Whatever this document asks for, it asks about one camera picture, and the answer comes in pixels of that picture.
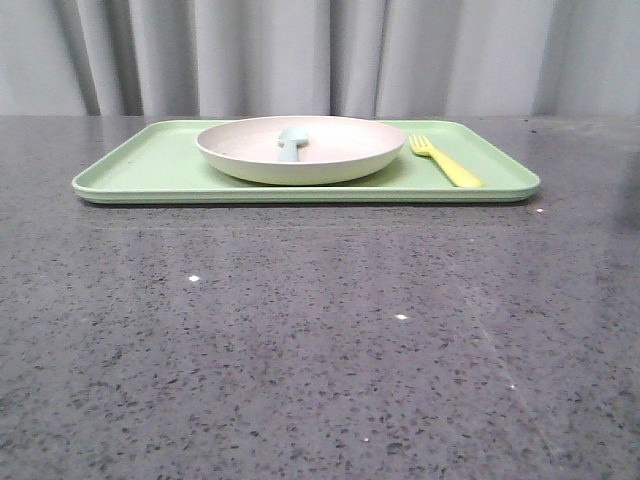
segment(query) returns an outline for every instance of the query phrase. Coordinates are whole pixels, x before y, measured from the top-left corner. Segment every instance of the gray countertop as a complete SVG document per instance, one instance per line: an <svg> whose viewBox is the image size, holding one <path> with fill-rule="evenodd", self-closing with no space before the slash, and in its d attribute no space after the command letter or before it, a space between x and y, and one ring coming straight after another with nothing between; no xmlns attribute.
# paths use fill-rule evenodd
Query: gray countertop
<svg viewBox="0 0 640 480"><path fill-rule="evenodd" d="M75 197L157 120L0 118L2 478L637 478L637 119L457 119L516 204Z"/></svg>

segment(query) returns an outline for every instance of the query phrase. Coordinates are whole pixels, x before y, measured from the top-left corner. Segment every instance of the plate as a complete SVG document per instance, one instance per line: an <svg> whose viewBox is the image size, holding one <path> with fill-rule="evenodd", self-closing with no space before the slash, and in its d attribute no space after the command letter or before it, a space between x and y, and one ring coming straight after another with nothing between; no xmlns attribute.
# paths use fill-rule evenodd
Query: plate
<svg viewBox="0 0 640 480"><path fill-rule="evenodd" d="M300 127L309 135L298 162L281 162L280 133ZM405 142L402 130L373 120L332 116L279 116L237 120L196 137L207 161L221 172L272 185L323 185L383 169Z"/></svg>

